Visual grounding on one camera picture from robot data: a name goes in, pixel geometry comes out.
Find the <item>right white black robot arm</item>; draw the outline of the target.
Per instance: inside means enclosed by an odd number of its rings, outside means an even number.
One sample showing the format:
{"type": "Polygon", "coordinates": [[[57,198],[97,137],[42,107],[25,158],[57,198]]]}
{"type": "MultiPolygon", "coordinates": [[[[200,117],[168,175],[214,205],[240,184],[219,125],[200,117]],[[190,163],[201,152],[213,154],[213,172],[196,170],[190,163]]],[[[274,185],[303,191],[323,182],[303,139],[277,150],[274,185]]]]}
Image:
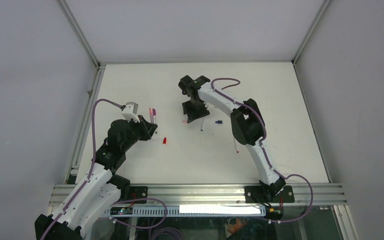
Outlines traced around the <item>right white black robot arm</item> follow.
{"type": "Polygon", "coordinates": [[[267,130],[258,104],[252,98],[240,102],[223,88],[218,89],[215,86],[217,81],[205,76],[196,79],[188,75],[182,77],[178,87],[183,95],[189,97],[182,103],[183,114],[188,123],[204,118],[210,114],[208,104],[225,113],[230,118],[234,139],[247,148],[257,167],[263,198],[274,203],[282,196],[286,178],[272,163],[267,150],[267,130]]]}

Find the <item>white red-tip pen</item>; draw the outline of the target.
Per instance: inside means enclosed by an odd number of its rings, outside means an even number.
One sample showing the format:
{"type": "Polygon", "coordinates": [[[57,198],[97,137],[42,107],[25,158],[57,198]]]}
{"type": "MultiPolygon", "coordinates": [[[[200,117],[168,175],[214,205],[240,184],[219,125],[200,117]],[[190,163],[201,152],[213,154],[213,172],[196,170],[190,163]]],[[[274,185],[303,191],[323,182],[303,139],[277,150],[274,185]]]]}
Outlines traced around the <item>white red-tip pen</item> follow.
{"type": "Polygon", "coordinates": [[[237,147],[237,141],[235,140],[235,138],[233,138],[233,144],[234,144],[235,152],[239,153],[239,150],[238,150],[238,147],[237,147]]]}

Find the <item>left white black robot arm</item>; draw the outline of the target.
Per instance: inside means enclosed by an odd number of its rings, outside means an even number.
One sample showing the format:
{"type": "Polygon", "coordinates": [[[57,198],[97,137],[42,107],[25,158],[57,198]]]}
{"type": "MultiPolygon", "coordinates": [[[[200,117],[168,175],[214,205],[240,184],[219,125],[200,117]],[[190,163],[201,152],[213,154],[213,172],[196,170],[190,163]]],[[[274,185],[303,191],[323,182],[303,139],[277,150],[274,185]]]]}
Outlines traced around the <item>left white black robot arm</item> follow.
{"type": "Polygon", "coordinates": [[[36,239],[82,240],[104,210],[115,202],[129,200],[130,180],[116,172],[125,162],[127,151],[138,141],[150,140],[158,128],[141,115],[138,119],[118,119],[110,124],[83,179],[51,214],[41,214],[35,220],[36,239]]]}

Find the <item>pink highlighter pen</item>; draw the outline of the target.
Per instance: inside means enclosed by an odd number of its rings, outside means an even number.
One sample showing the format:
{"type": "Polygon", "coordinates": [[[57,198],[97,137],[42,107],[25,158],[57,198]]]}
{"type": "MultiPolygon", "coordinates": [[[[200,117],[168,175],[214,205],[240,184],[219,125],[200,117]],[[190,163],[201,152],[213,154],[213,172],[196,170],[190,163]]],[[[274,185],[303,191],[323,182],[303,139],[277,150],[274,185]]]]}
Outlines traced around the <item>pink highlighter pen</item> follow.
{"type": "Polygon", "coordinates": [[[149,108],[149,118],[150,118],[150,122],[152,124],[154,124],[154,114],[153,114],[153,109],[152,108],[149,108]]]}

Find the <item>white pen with magenta cap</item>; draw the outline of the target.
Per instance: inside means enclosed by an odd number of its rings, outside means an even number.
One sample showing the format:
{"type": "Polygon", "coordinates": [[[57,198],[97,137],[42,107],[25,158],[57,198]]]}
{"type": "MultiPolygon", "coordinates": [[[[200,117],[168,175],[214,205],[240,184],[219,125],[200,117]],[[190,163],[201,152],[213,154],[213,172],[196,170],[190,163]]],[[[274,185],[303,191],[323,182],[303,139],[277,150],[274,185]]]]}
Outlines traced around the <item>white pen with magenta cap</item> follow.
{"type": "Polygon", "coordinates": [[[154,123],[154,124],[157,124],[156,109],[155,109],[155,108],[152,108],[152,119],[153,119],[153,123],[154,123]]]}

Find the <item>aluminium mounting rail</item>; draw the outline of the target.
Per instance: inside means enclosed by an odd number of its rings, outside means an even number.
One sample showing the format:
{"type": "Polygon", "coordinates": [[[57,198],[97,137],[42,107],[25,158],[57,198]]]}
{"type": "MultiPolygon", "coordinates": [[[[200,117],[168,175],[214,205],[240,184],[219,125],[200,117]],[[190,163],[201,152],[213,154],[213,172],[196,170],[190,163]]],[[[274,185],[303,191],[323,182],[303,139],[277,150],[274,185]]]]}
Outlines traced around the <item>aluminium mounting rail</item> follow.
{"type": "MultiPolygon", "coordinates": [[[[295,202],[285,206],[334,206],[347,205],[348,201],[339,183],[289,183],[295,202]]],[[[163,201],[168,206],[178,205],[251,205],[246,203],[245,186],[258,184],[148,184],[147,198],[163,201]]]]}

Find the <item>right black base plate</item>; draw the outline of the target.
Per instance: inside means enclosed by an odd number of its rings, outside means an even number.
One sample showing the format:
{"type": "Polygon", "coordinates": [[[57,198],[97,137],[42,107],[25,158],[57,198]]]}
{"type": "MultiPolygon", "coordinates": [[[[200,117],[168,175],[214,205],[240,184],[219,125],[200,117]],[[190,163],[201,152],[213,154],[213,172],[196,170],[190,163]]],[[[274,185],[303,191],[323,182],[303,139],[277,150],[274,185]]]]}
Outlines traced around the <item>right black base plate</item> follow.
{"type": "Polygon", "coordinates": [[[248,185],[244,187],[244,197],[247,204],[280,204],[281,202],[289,204],[295,202],[293,188],[290,185],[286,185],[280,193],[274,196],[263,190],[260,185],[248,185]]]}

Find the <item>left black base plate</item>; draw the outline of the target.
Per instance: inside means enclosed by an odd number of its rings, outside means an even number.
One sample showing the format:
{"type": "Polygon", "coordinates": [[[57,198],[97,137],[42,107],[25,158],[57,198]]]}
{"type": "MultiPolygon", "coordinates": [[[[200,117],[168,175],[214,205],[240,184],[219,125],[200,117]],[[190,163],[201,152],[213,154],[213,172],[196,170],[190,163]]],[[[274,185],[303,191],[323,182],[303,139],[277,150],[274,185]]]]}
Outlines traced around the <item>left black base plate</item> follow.
{"type": "Polygon", "coordinates": [[[128,200],[135,200],[134,204],[146,204],[147,200],[139,200],[148,197],[148,187],[144,185],[131,186],[127,195],[128,200]]]}

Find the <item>white blue-tip pen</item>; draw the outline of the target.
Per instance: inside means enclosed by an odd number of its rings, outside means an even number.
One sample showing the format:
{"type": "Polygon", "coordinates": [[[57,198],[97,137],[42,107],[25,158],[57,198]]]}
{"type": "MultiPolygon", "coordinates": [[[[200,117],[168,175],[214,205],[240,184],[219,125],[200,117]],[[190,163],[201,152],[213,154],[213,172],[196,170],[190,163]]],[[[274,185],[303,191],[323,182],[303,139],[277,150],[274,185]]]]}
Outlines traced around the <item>white blue-tip pen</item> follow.
{"type": "Polygon", "coordinates": [[[202,122],[201,122],[201,125],[200,125],[200,131],[203,132],[204,130],[204,122],[205,122],[205,118],[202,119],[202,122]]]}

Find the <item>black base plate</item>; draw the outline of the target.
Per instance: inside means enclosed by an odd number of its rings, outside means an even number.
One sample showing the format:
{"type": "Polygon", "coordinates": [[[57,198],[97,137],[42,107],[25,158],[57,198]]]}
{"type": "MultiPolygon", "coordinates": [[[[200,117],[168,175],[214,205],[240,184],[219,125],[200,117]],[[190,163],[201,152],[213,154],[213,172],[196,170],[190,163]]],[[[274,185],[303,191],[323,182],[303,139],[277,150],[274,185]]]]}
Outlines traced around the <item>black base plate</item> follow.
{"type": "Polygon", "coordinates": [[[131,186],[127,195],[128,200],[135,200],[134,204],[146,204],[147,200],[139,200],[148,197],[148,187],[144,185],[131,186]]]}
{"type": "Polygon", "coordinates": [[[260,185],[248,185],[244,187],[244,197],[247,204],[280,204],[281,202],[289,204],[295,202],[293,188],[290,185],[286,185],[280,193],[274,196],[263,190],[260,185]]]}

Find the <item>orange object under table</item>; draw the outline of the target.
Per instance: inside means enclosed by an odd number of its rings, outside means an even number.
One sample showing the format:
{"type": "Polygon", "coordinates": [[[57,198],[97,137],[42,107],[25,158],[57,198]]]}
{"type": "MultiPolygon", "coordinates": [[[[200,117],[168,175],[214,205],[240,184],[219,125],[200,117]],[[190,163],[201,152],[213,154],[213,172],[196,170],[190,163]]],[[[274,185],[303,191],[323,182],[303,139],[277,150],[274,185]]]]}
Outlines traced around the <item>orange object under table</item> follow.
{"type": "Polygon", "coordinates": [[[248,221],[246,219],[233,217],[227,221],[226,230],[232,235],[244,228],[247,224],[248,221]]]}

